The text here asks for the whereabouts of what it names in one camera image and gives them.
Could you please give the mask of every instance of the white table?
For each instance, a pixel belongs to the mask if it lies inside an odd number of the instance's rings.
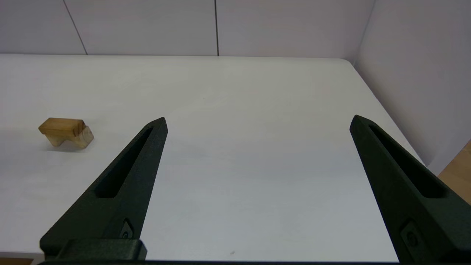
[[[169,134],[147,259],[397,261],[350,136],[372,119],[416,157],[341,59],[0,55],[0,253],[40,237],[149,121]],[[38,126],[80,118],[54,149]]]

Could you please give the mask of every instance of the wooden floor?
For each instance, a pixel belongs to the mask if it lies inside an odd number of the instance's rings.
[[[471,141],[438,177],[461,198],[471,204]]]
[[[30,265],[31,258],[0,257],[0,265]]]

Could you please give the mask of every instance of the wall seam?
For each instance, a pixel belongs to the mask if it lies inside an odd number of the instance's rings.
[[[374,6],[376,5],[376,1],[377,0],[374,0],[373,5],[371,6],[370,16],[368,17],[368,20],[366,21],[366,24],[365,24],[365,28],[363,29],[363,33],[361,34],[361,40],[360,40],[360,43],[358,45],[357,52],[355,53],[355,59],[353,60],[353,64],[352,64],[353,67],[355,67],[357,65],[357,60],[358,60],[358,57],[360,55],[361,46],[363,45],[363,41],[365,40],[366,30],[367,30],[368,26],[370,25],[371,16],[373,14],[373,10],[374,10]]]
[[[214,20],[216,22],[216,49],[218,50],[219,56],[218,9],[216,5],[216,0],[214,0]]]
[[[62,2],[64,3],[65,9],[67,9],[67,13],[69,14],[70,20],[72,20],[72,24],[73,24],[73,27],[75,28],[75,31],[77,32],[77,36],[79,36],[79,40],[80,40],[80,43],[82,44],[83,51],[85,52],[86,55],[88,55],[87,49],[85,48],[85,45],[83,44],[82,37],[80,37],[79,30],[77,29],[77,26],[75,25],[75,22],[72,18],[72,14],[70,14],[69,7],[65,3],[65,0],[62,0]]]

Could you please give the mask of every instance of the white wall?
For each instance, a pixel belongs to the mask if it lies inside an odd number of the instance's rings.
[[[353,62],[373,3],[0,0],[0,53],[219,54]]]
[[[217,0],[219,54],[354,61],[374,0]]]
[[[0,53],[85,50],[62,0],[0,0]]]
[[[471,1],[377,0],[356,68],[431,171],[471,137]]]

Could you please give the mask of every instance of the wooden toy piece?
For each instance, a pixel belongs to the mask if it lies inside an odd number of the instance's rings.
[[[49,118],[39,126],[39,131],[52,146],[60,146],[65,140],[69,140],[78,147],[85,148],[93,140],[93,134],[83,120]]]

